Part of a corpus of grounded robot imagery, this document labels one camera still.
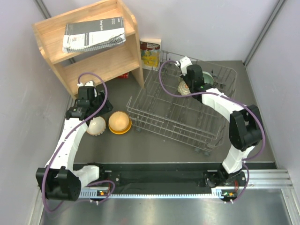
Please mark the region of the floral patterned ceramic bowl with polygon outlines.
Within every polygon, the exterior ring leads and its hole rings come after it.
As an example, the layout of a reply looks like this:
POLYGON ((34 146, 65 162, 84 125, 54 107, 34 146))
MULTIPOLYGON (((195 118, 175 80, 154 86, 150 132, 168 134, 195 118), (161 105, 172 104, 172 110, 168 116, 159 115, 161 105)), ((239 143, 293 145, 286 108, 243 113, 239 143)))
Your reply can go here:
POLYGON ((190 90, 184 81, 179 83, 177 91, 183 96, 190 94, 190 90))

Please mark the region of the black-white striped bowl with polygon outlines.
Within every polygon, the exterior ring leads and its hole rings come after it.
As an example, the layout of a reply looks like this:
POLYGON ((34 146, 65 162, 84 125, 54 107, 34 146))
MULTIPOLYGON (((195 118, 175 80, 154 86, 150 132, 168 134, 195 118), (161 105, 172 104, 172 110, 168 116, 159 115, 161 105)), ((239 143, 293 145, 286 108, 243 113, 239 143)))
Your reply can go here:
POLYGON ((90 121, 86 132, 89 135, 98 136, 101 135, 106 129, 106 121, 103 117, 95 117, 90 121))

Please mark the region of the beige bird-pattern bowl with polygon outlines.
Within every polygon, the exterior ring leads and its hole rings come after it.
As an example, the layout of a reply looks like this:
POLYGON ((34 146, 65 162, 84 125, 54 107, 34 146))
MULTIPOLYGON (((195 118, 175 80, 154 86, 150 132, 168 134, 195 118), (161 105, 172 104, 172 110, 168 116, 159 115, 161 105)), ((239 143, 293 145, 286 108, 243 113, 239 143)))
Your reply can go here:
POLYGON ((129 125, 129 116, 125 112, 114 112, 110 116, 108 124, 114 131, 123 131, 129 125))

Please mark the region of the grey wire dish rack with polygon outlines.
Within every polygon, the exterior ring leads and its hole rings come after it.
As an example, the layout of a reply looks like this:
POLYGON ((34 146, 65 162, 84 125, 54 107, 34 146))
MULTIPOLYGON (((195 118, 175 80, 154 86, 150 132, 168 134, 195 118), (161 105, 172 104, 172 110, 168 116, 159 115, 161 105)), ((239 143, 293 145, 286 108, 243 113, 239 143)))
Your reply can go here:
POLYGON ((167 63, 147 72, 144 88, 130 97, 127 111, 138 131, 146 130, 187 144, 209 155, 230 144, 229 122, 192 97, 179 97, 181 70, 167 63))

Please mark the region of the yellow plastic bowl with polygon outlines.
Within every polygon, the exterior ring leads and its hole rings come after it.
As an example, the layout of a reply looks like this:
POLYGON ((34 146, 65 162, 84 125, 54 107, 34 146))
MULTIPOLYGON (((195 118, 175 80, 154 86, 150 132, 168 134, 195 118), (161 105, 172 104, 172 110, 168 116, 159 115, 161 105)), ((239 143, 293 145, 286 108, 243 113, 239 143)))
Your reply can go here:
POLYGON ((122 135, 122 134, 127 133, 131 129, 131 127, 132 127, 132 121, 131 120, 129 120, 128 126, 125 129, 123 129, 122 131, 116 131, 116 130, 112 129, 110 125, 108 125, 109 130, 113 134, 116 134, 116 135, 122 135))

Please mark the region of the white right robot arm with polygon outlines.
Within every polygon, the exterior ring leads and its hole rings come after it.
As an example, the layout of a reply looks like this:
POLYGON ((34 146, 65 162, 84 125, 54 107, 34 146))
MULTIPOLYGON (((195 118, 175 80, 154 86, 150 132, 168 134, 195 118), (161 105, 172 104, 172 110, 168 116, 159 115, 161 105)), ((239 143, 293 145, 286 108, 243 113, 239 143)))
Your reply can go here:
POLYGON ((189 88, 192 97, 214 109, 229 122, 231 146, 227 157, 217 170, 216 175, 207 174, 206 183, 214 188, 221 184, 231 185, 241 172, 242 161, 262 140, 261 116, 257 106, 246 106, 227 97, 213 85, 204 82, 200 65, 188 63, 179 65, 180 77, 189 88))

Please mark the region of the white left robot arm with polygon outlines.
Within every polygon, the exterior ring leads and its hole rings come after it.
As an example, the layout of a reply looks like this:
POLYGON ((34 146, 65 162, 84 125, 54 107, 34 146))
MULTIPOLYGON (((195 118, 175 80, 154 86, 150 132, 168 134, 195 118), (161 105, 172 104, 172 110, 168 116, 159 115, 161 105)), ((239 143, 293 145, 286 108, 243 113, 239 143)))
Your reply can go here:
POLYGON ((64 127, 56 150, 44 168, 38 168, 36 179, 46 199, 76 201, 81 189, 91 182, 101 186, 106 174, 96 165, 73 170, 74 159, 85 133, 97 136, 106 129, 103 114, 113 109, 104 91, 97 91, 93 82, 78 85, 78 98, 65 116, 64 127))

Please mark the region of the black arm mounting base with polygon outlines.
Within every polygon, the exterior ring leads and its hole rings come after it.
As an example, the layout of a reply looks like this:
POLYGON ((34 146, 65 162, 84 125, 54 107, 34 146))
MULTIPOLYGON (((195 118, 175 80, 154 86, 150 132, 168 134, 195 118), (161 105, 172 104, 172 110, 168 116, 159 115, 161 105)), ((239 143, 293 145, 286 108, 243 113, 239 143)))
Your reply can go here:
POLYGON ((209 187, 207 174, 216 175, 220 163, 97 163, 99 179, 90 187, 109 187, 116 195, 210 194, 214 188, 229 189, 236 196, 247 185, 241 172, 226 183, 209 187))

